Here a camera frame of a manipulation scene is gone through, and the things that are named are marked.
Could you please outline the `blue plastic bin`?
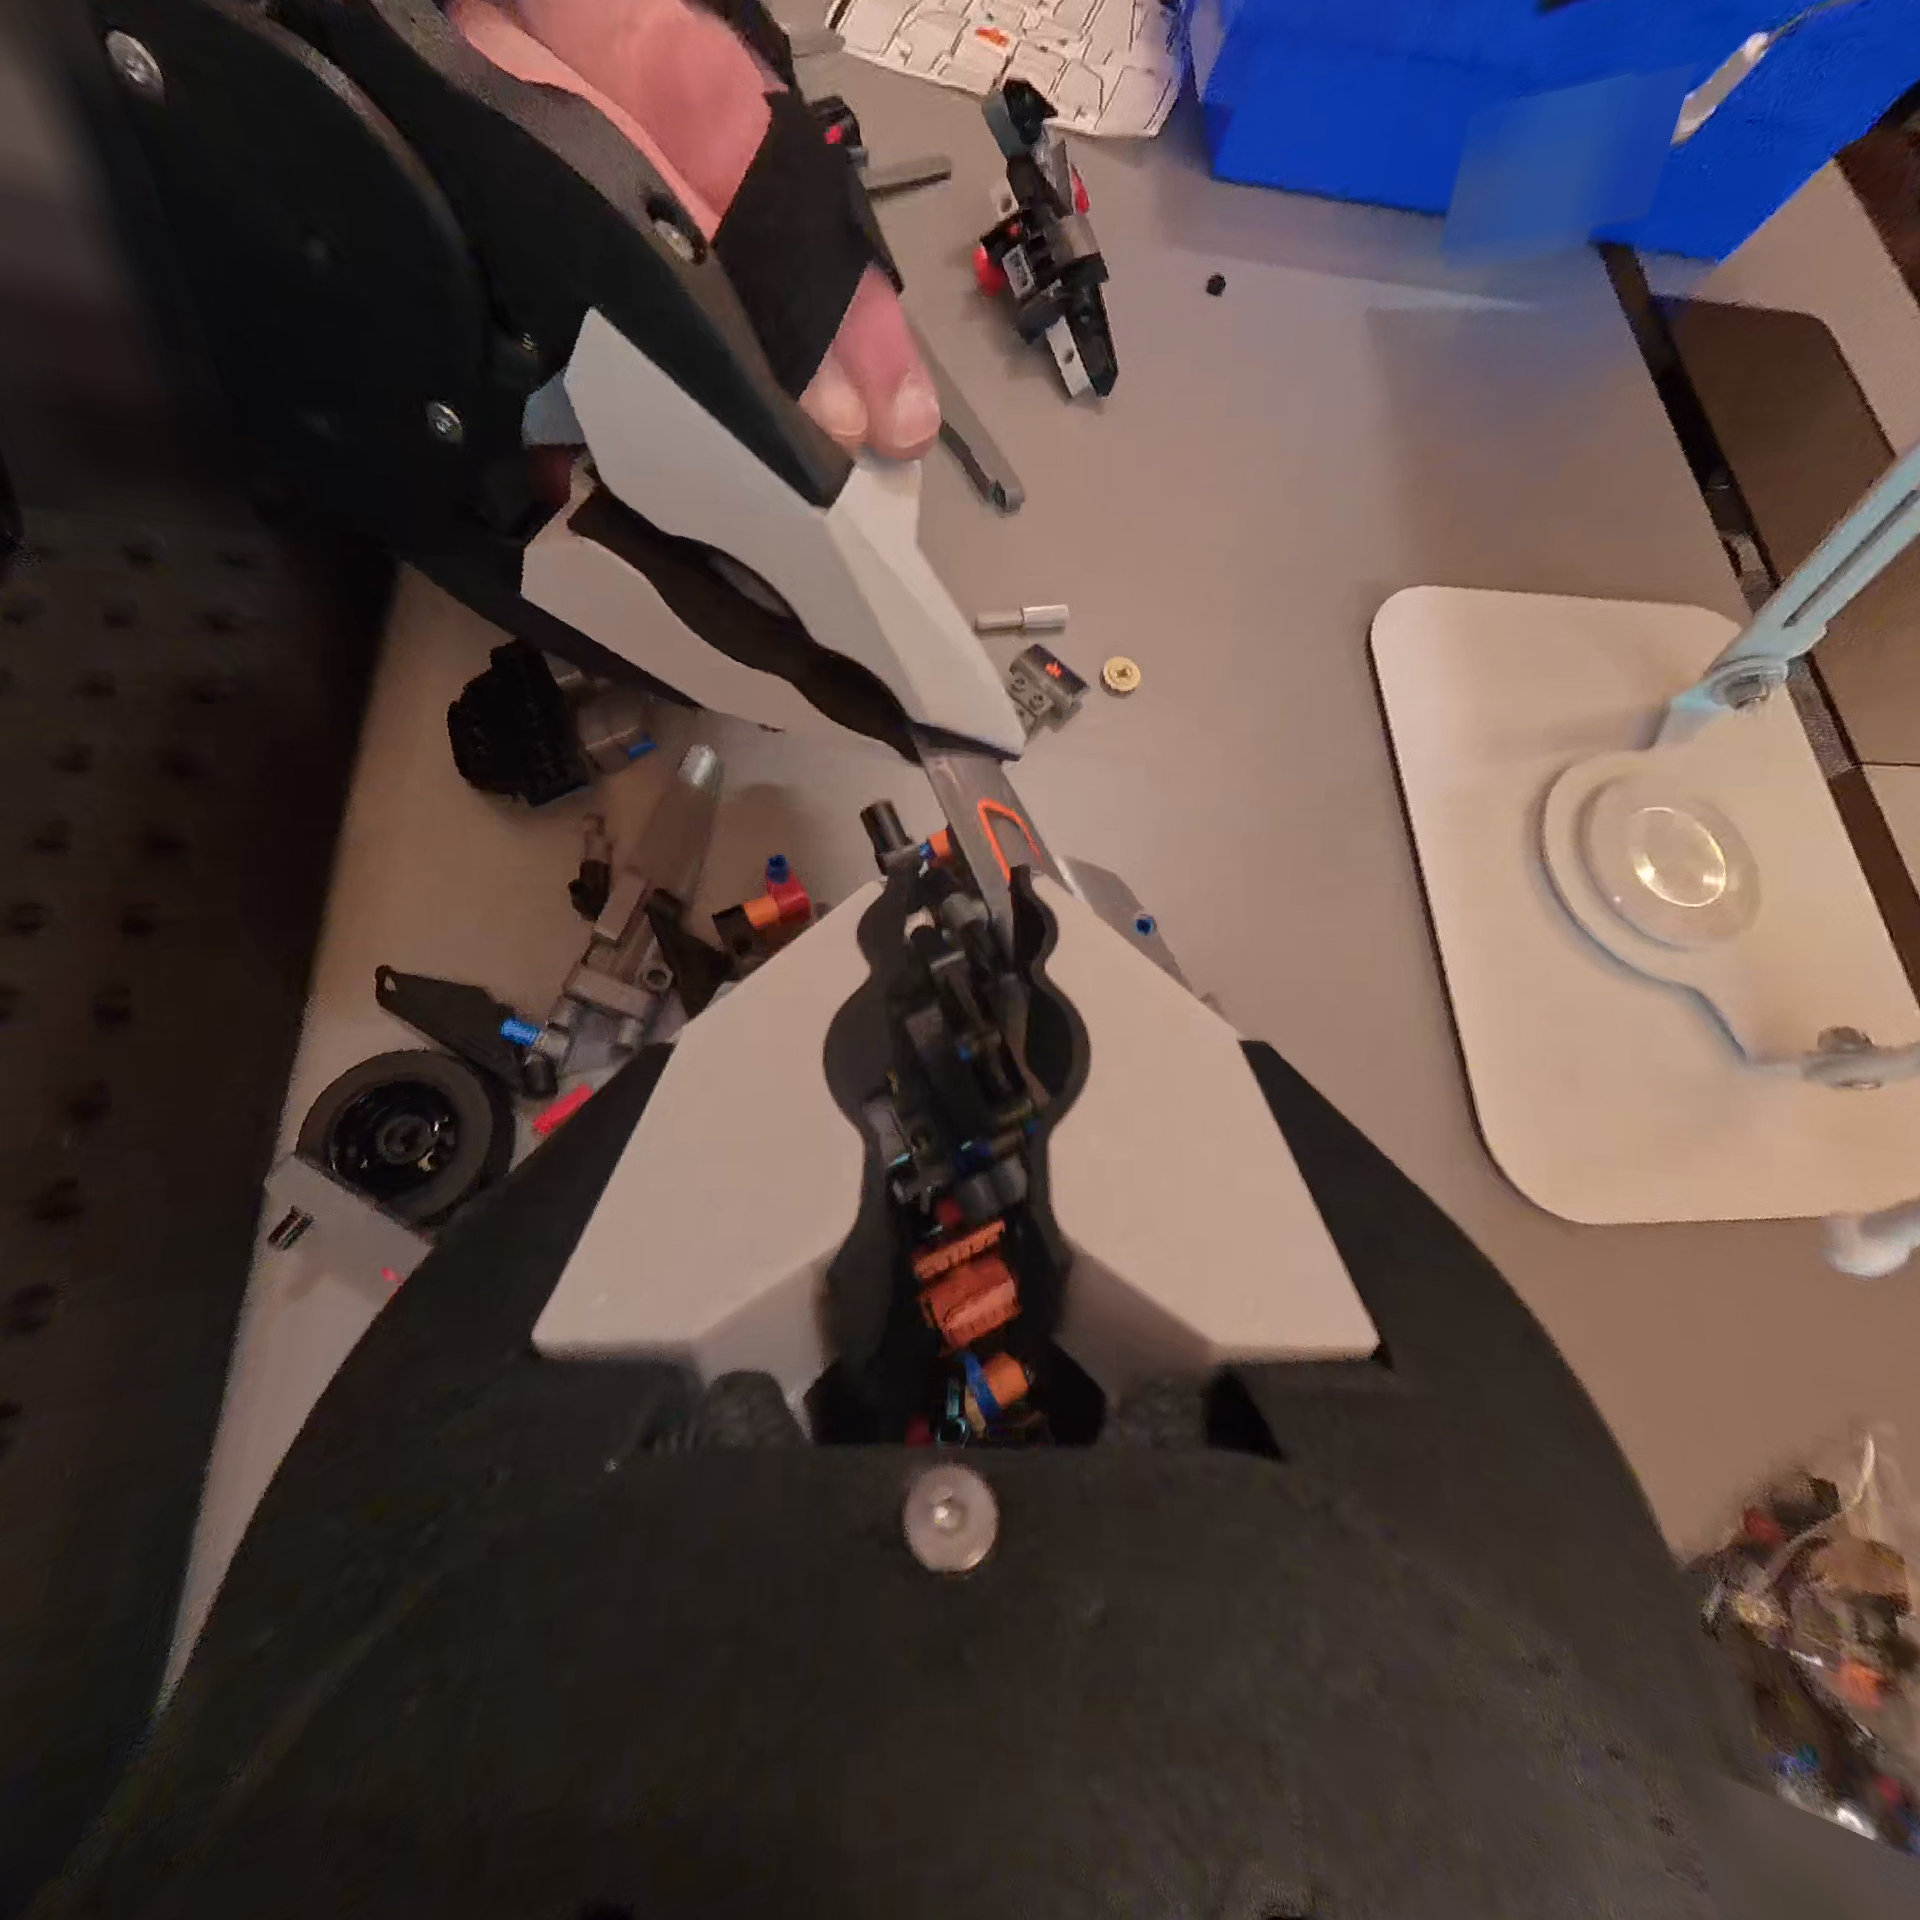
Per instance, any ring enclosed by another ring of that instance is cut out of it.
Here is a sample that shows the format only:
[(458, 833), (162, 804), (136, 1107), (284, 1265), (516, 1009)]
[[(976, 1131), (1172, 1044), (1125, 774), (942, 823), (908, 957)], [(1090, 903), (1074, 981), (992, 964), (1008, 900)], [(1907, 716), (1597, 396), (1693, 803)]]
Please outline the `blue plastic bin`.
[(1212, 173), (1451, 246), (1721, 260), (1915, 87), (1918, 5), (1181, 5)]

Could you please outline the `black lego wheel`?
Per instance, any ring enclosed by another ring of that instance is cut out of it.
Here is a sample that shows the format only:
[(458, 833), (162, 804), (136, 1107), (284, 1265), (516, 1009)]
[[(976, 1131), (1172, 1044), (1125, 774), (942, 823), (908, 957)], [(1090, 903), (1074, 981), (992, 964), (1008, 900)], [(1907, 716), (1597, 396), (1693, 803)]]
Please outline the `black lego wheel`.
[(419, 1232), (442, 1230), (504, 1179), (513, 1147), (507, 1091), (430, 1046), (384, 1052), (336, 1076), (296, 1137), (301, 1160)]

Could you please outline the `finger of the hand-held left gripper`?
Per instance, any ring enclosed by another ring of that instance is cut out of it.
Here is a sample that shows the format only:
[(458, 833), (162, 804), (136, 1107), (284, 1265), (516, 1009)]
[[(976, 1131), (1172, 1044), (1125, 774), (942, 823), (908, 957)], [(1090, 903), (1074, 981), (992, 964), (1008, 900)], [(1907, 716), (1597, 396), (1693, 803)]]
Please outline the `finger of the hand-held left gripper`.
[(922, 467), (849, 459), (781, 396), (794, 449), (836, 481), (812, 501), (598, 310), (566, 360), (585, 468), (570, 507), (627, 507), (749, 569), (817, 643), (867, 665), (924, 740), (1022, 755), (1025, 729), (982, 643), (922, 547)]
[(683, 703), (909, 755), (898, 696), (817, 643), (748, 566), (627, 507), (570, 507), (521, 552), (521, 597)]

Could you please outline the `black lego panel blue pin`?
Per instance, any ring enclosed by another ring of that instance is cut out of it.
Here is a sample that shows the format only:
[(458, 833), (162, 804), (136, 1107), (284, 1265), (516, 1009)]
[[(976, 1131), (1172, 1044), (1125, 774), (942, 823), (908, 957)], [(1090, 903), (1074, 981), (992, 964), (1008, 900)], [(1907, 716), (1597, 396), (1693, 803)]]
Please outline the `black lego panel blue pin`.
[(378, 967), (376, 1003), (515, 1097), (546, 1099), (561, 1087), (545, 1030), (474, 983)]

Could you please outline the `black lego fender assembly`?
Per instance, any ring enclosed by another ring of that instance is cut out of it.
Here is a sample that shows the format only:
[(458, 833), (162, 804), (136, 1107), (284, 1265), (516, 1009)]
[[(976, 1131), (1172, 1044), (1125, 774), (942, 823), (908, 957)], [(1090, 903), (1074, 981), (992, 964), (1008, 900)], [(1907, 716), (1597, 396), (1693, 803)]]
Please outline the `black lego fender assembly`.
[(635, 683), (507, 639), (449, 707), (449, 745), (468, 785), (539, 808), (652, 757), (653, 707)]

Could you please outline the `white metal stand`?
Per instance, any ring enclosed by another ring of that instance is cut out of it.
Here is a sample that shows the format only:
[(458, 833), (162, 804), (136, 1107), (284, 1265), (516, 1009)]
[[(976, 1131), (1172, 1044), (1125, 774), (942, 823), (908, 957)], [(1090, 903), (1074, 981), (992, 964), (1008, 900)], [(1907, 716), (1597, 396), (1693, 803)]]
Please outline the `white metal stand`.
[(1478, 1133), (1579, 1224), (1915, 1245), (1915, 988), (1787, 689), (1915, 543), (1915, 449), (1737, 628), (1413, 585), (1369, 630)]

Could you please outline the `plastic bag with lego pieces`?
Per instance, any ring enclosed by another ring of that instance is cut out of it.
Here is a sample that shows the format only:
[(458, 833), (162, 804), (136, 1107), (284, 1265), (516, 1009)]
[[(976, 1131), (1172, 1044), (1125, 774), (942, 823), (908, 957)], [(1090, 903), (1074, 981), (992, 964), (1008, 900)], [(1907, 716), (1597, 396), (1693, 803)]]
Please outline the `plastic bag with lego pieces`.
[(1860, 1423), (1745, 1492), (1689, 1564), (1768, 1785), (1918, 1853), (1918, 1508), (1892, 1432)]

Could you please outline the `lego car chassis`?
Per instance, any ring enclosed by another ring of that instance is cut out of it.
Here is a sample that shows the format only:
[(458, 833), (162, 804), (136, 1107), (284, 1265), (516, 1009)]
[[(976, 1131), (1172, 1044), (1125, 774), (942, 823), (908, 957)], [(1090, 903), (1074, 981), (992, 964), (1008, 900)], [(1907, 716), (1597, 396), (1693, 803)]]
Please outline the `lego car chassis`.
[(1051, 1448), (1126, 1427), (1129, 1398), (1200, 1388), (1099, 1383), (1069, 1355), (1074, 1256), (1050, 1150), (1085, 1092), (1084, 1017), (1050, 975), (1059, 921), (1041, 864), (1013, 859), (996, 913), (954, 829), (859, 811), (880, 899), (827, 1025), (835, 1109), (854, 1124), (854, 1223), (824, 1272), (827, 1359), (790, 1408), (765, 1372), (706, 1385), (693, 1448)]

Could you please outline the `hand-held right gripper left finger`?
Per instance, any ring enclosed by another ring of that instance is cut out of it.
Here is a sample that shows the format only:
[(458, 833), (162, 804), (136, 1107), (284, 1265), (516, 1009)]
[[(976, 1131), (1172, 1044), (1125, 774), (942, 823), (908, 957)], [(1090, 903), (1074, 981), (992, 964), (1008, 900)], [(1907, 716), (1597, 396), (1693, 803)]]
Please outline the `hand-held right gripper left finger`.
[(826, 1271), (858, 1221), (861, 1136), (827, 1087), (869, 981), (858, 887), (683, 1025), (541, 1313), (555, 1359), (765, 1374), (790, 1408), (829, 1365)]

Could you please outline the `person's left hand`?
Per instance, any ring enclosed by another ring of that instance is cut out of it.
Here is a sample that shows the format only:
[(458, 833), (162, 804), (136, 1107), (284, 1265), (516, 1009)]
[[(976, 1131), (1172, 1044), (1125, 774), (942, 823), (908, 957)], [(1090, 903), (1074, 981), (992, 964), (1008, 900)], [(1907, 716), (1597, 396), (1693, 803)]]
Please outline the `person's left hand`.
[[(585, 99), (715, 238), (777, 92), (730, 23), (683, 3), (475, 3), (449, 5), (449, 17), (499, 69)], [(867, 263), (829, 304), (836, 331), (802, 411), (845, 449), (918, 459), (940, 438), (942, 406), (890, 275)]]

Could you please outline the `black grey lego assembly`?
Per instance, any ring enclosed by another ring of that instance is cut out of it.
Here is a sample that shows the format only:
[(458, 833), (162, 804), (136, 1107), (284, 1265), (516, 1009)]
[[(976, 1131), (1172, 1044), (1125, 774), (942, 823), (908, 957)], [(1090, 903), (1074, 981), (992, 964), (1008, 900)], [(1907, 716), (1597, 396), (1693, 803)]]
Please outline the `black grey lego assembly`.
[(1004, 157), (1004, 189), (974, 249), (976, 285), (1008, 304), (1025, 344), (1046, 350), (1067, 398), (1105, 400), (1117, 382), (1108, 265), (1057, 110), (1022, 78), (998, 81), (981, 110)]

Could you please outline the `white sticker sheet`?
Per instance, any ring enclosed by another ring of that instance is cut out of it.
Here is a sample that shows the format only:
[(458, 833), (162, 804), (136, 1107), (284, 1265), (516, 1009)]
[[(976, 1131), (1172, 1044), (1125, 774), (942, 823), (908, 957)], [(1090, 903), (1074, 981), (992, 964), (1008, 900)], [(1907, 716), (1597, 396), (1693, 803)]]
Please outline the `white sticker sheet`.
[(1025, 79), (1085, 136), (1154, 136), (1188, 71), (1163, 3), (835, 3), (826, 27), (867, 63), (974, 99)]

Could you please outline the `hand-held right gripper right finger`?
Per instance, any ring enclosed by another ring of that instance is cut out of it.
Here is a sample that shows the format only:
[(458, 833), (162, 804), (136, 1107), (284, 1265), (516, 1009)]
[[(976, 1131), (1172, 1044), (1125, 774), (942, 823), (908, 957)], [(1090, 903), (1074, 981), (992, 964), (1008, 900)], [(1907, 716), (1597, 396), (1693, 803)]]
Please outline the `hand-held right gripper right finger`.
[(1046, 1137), (1061, 1348), (1108, 1404), (1230, 1365), (1374, 1357), (1376, 1321), (1238, 1030), (1062, 885), (1037, 896), (1046, 981), (1088, 1036)]

